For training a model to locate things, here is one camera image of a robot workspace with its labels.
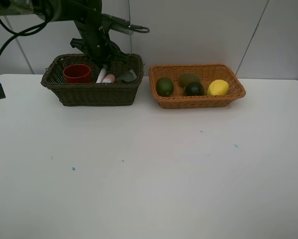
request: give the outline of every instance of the green fruit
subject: green fruit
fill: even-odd
[[[191,82],[184,88],[183,94],[185,96],[203,96],[204,88],[200,82]]]
[[[171,79],[162,77],[157,81],[155,86],[159,96],[168,97],[173,93],[174,87]]]
[[[201,79],[192,73],[183,73],[179,77],[179,84],[181,87],[186,87],[189,85],[191,82],[199,82],[201,83]]]

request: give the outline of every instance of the red cup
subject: red cup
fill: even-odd
[[[67,66],[63,70],[63,75],[67,83],[93,83],[91,70],[87,65],[75,64]]]

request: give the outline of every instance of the wicker basket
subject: wicker basket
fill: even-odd
[[[63,70],[72,64],[86,64],[91,68],[94,83],[67,84]],[[121,76],[133,69],[137,79],[132,83],[95,84],[100,68],[84,54],[67,54],[56,57],[44,74],[41,84],[50,89],[65,106],[129,106],[132,105],[144,75],[140,56],[129,55],[127,63],[113,61],[108,74]]]
[[[212,81],[221,79],[229,83],[229,93],[225,96],[183,96],[183,88],[178,78],[182,73],[190,72],[201,78],[205,93]],[[156,83],[161,77],[173,81],[174,92],[170,97],[161,97],[156,92]],[[149,80],[153,97],[165,109],[185,109],[203,107],[224,107],[232,101],[245,96],[245,90],[231,69],[223,64],[206,65],[157,65],[149,70]]]

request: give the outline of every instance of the pink object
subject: pink object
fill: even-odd
[[[89,66],[75,64],[67,66],[63,70],[63,75],[67,83],[92,83],[91,70]]]
[[[109,74],[103,79],[102,83],[114,83],[115,80],[116,80],[116,77],[112,74]]]

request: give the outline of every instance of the yellow lemon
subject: yellow lemon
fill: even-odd
[[[229,92],[229,84],[223,80],[215,80],[209,86],[209,96],[225,96]]]

